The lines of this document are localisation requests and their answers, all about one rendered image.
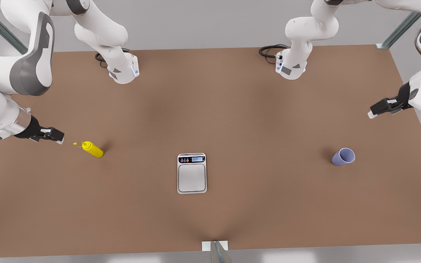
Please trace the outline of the lavender cup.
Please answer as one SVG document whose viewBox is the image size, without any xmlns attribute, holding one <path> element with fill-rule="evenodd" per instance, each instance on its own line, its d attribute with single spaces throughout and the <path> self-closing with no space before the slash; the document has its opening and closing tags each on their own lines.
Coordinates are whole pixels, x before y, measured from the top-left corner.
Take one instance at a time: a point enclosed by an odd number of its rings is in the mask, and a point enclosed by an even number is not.
<svg viewBox="0 0 421 263">
<path fill-rule="evenodd" d="M 344 166 L 355 160 L 355 153 L 350 148 L 341 148 L 334 153 L 331 163 L 335 166 Z"/>
</svg>

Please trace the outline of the yellow sauce bottle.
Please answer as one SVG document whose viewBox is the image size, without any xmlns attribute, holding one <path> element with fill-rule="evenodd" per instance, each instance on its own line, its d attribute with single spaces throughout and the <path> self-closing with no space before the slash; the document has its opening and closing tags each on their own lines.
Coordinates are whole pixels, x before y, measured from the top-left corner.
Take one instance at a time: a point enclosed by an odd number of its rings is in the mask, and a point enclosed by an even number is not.
<svg viewBox="0 0 421 263">
<path fill-rule="evenodd" d="M 81 143 L 74 142 L 73 145 L 77 146 L 78 148 L 82 148 L 85 152 L 89 153 L 95 158 L 102 158 L 102 156 L 104 156 L 104 151 L 90 141 L 84 141 Z"/>
</svg>

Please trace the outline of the silver kitchen scale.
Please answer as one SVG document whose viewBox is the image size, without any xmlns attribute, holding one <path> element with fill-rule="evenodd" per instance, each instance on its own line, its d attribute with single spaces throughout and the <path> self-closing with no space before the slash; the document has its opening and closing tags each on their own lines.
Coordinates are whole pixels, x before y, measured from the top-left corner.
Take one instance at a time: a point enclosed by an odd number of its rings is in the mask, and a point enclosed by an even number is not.
<svg viewBox="0 0 421 263">
<path fill-rule="evenodd" d="M 177 157 L 177 192 L 196 194 L 207 191 L 206 155 L 180 154 Z"/>
</svg>

